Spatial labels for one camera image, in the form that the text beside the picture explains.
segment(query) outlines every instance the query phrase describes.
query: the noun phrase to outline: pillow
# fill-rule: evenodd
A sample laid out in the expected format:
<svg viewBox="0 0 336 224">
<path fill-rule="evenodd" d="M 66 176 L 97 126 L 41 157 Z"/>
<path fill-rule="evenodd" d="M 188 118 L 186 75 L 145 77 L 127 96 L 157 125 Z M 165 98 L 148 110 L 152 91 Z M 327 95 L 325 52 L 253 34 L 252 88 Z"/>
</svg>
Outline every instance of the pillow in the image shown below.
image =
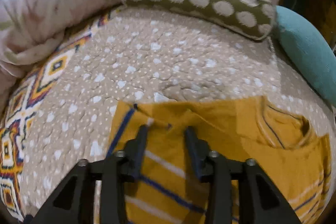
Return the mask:
<svg viewBox="0 0 336 224">
<path fill-rule="evenodd" d="M 66 27 L 120 0 L 0 0 L 0 117 L 23 65 L 48 57 Z"/>
<path fill-rule="evenodd" d="M 306 80 L 336 106 L 336 57 L 320 32 L 304 17 L 277 6 L 281 46 Z"/>
<path fill-rule="evenodd" d="M 275 7 L 270 0 L 122 0 L 129 6 L 157 7 L 203 18 L 246 37 L 262 40 L 272 30 Z"/>
</svg>

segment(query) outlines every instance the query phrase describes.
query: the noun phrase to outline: yellow cloth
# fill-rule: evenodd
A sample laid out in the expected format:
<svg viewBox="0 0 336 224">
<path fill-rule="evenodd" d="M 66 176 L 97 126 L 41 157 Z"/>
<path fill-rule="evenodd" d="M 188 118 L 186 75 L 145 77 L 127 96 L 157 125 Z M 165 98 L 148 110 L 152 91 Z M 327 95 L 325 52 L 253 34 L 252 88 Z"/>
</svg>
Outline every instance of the yellow cloth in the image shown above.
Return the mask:
<svg viewBox="0 0 336 224">
<path fill-rule="evenodd" d="M 123 149 L 142 124 L 150 124 L 142 177 L 126 184 L 128 219 L 141 223 L 204 223 L 209 185 L 200 184 L 187 163 L 184 130 L 232 160 L 254 158 L 304 223 L 322 211 L 329 189 L 329 136 L 317 137 L 303 116 L 280 110 L 266 97 L 209 103 L 119 102 L 111 127 L 111 147 Z M 238 189 L 233 182 L 233 220 Z"/>
</svg>

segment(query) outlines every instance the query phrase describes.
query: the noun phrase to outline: pink blanket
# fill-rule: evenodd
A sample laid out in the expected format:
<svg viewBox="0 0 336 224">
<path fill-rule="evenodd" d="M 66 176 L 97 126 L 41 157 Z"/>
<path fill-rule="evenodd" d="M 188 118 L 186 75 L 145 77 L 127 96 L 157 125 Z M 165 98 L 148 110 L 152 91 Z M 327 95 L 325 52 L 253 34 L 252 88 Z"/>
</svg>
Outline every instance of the pink blanket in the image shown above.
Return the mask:
<svg viewBox="0 0 336 224">
<path fill-rule="evenodd" d="M 0 0 L 0 117 L 27 65 L 50 55 L 66 27 L 120 0 Z"/>
</svg>

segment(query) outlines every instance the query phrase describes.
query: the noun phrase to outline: bed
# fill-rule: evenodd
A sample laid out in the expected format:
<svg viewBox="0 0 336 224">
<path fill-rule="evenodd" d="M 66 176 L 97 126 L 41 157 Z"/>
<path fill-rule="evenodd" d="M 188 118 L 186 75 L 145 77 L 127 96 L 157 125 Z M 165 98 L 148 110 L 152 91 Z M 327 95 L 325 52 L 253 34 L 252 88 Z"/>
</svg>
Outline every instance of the bed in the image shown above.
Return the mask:
<svg viewBox="0 0 336 224">
<path fill-rule="evenodd" d="M 69 30 L 57 50 L 12 93 L 0 124 L 1 198 L 22 220 L 36 213 L 79 159 L 105 158 L 119 100 L 255 95 L 304 115 L 318 135 L 330 133 L 335 159 L 330 106 L 296 71 L 276 39 L 255 42 L 166 10 L 113 8 Z M 333 160 L 327 200 L 334 191 L 335 164 Z"/>
</svg>

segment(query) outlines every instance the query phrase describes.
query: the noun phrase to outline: white stripe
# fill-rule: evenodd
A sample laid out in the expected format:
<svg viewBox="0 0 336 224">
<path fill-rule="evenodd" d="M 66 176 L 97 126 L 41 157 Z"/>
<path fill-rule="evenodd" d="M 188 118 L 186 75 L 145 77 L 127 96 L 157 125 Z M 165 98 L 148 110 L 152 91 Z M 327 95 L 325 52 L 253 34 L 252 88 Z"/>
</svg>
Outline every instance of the white stripe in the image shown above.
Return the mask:
<svg viewBox="0 0 336 224">
<path fill-rule="evenodd" d="M 270 141 L 270 143 L 273 145 L 273 147 L 275 147 L 275 143 L 272 141 L 272 139 L 271 139 L 271 138 L 269 137 L 269 135 L 267 134 L 267 131 L 265 130 L 264 125 L 263 125 L 262 122 L 258 122 L 258 125 L 261 126 L 261 129 L 262 129 L 262 131 L 263 131 L 264 136 Z"/>
<path fill-rule="evenodd" d="M 125 201 L 134 204 L 135 206 L 137 206 L 138 208 L 140 208 L 141 210 L 154 215 L 158 218 L 161 218 L 163 220 L 169 221 L 171 223 L 174 224 L 181 224 L 183 221 L 179 220 L 177 218 L 172 217 L 171 215 L 165 213 L 162 210 L 159 210 L 157 208 L 152 207 L 151 205 L 147 204 L 146 202 L 140 200 L 140 199 L 136 199 L 136 198 L 132 198 L 130 196 L 125 195 Z"/>
<path fill-rule="evenodd" d="M 318 193 L 316 193 L 316 196 L 315 196 L 315 198 L 313 198 L 313 200 L 315 200 L 321 193 L 322 193 L 322 190 L 318 191 Z M 312 209 L 313 206 L 314 206 L 314 204 L 305 213 L 300 215 L 299 219 L 301 220 L 301 218 L 305 217 L 309 213 L 309 211 Z"/>
<path fill-rule="evenodd" d="M 319 214 L 315 214 L 309 221 L 310 221 L 310 223 L 315 223 L 315 219 L 316 218 L 319 218 L 320 217 L 320 215 L 323 213 L 323 210 L 322 210 L 322 212 L 320 212 Z"/>
<path fill-rule="evenodd" d="M 165 169 L 169 170 L 170 172 L 178 175 L 179 177 L 185 179 L 185 180 L 188 180 L 188 181 L 192 181 L 191 178 L 189 178 L 186 173 L 181 169 L 181 168 L 178 168 L 174 165 L 172 165 L 171 163 L 165 161 L 163 158 L 160 158 L 159 156 L 153 154 L 152 152 L 150 152 L 149 150 L 146 150 L 145 151 L 145 156 L 150 158 L 151 160 L 157 162 L 158 164 L 162 165 Z M 205 188 L 205 187 L 202 187 L 202 185 L 199 185 L 197 183 L 193 183 L 193 186 L 203 192 L 203 193 L 208 193 L 208 189 Z"/>
<path fill-rule="evenodd" d="M 328 182 L 323 182 L 324 183 L 324 186 L 328 186 L 329 185 L 329 183 L 331 182 L 331 180 L 329 180 Z"/>
<path fill-rule="evenodd" d="M 312 185 L 308 186 L 301 194 L 299 194 L 296 198 L 290 199 L 289 203 L 296 203 L 300 200 L 302 196 L 308 193 L 313 187 L 317 186 L 320 182 L 320 178 L 318 178 Z"/>
<path fill-rule="evenodd" d="M 154 119 L 149 117 L 149 118 L 147 119 L 147 123 L 146 123 L 147 126 L 150 127 L 153 123 L 154 123 Z"/>
</svg>

